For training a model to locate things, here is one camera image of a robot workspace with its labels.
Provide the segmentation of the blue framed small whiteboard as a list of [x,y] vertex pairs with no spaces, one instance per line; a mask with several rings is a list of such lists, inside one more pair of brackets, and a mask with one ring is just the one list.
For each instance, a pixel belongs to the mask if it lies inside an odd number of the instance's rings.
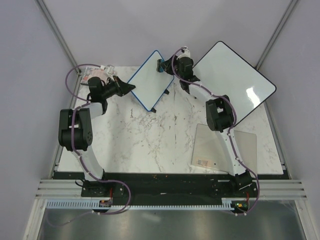
[[131,92],[138,102],[148,112],[156,112],[155,106],[164,94],[169,94],[168,88],[175,77],[165,72],[158,72],[158,60],[164,58],[158,50],[154,50],[145,62],[127,81],[134,85]]

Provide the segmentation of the blue whiteboard eraser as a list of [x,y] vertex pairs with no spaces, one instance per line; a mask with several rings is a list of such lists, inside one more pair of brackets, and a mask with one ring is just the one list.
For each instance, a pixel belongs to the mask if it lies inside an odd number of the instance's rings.
[[163,73],[164,72],[164,60],[162,58],[157,60],[157,67],[156,67],[156,71],[159,73]]

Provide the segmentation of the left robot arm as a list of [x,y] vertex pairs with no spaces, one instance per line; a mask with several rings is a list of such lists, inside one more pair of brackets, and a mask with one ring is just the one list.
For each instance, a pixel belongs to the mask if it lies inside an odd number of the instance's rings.
[[123,97],[136,88],[114,75],[104,82],[99,77],[91,77],[86,84],[89,93],[84,105],[62,109],[59,115],[58,142],[78,160],[86,182],[94,182],[92,191],[99,197],[106,196],[111,183],[128,186],[119,180],[103,180],[104,169],[99,164],[92,148],[94,133],[92,120],[107,112],[108,98]]

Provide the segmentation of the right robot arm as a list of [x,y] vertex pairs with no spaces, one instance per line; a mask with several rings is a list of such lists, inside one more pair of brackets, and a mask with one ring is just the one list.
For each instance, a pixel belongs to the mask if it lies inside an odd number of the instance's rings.
[[229,163],[229,191],[233,196],[240,197],[253,180],[251,170],[243,163],[235,140],[235,109],[227,95],[215,95],[203,85],[194,74],[193,64],[190,57],[173,55],[168,60],[158,59],[156,71],[177,77],[182,90],[205,102],[206,123],[209,129],[216,133]]

